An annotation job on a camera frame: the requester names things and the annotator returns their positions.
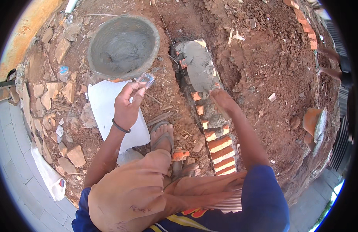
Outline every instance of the white plastic bag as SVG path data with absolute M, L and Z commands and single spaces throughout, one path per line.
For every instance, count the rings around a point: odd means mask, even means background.
M 31 153 L 51 197 L 56 202 L 62 200 L 65 194 L 65 179 L 44 160 L 34 142 L 31 144 Z

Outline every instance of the leg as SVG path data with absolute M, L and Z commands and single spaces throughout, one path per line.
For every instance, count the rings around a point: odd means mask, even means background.
M 327 49 L 327 48 L 317 48 L 317 52 L 327 55 L 330 59 L 336 60 L 340 63 L 340 56 L 334 50 Z
M 325 68 L 325 67 L 320 67 L 319 72 L 324 72 L 327 75 L 329 75 L 330 77 L 332 77 L 338 81 L 341 81 L 342 72 L 337 72 L 331 68 Z

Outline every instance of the black rubber bracelet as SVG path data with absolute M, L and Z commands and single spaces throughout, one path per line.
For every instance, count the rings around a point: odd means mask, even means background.
M 114 118 L 112 118 L 112 123 L 113 125 L 115 125 L 117 127 L 117 129 L 119 129 L 120 131 L 123 131 L 125 133 L 130 133 L 131 132 L 131 129 L 129 129 L 128 131 L 125 130 L 125 129 L 122 129 L 119 125 L 117 125 L 117 123 L 114 121 Z

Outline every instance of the foot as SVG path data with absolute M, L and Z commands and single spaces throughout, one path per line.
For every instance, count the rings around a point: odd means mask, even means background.
M 151 132 L 151 144 L 154 144 L 161 135 L 168 132 L 169 135 L 174 139 L 174 126 L 172 124 L 163 124 L 156 131 Z M 170 141 L 166 138 L 161 140 L 159 144 L 157 144 L 155 150 L 163 149 L 168 152 L 171 152 L 171 144 Z

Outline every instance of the tiled floor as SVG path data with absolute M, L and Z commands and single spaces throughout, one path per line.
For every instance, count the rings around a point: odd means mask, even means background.
M 0 102 L 0 168 L 11 197 L 39 232 L 69 232 L 76 208 L 66 198 L 55 202 L 37 169 L 19 106 Z

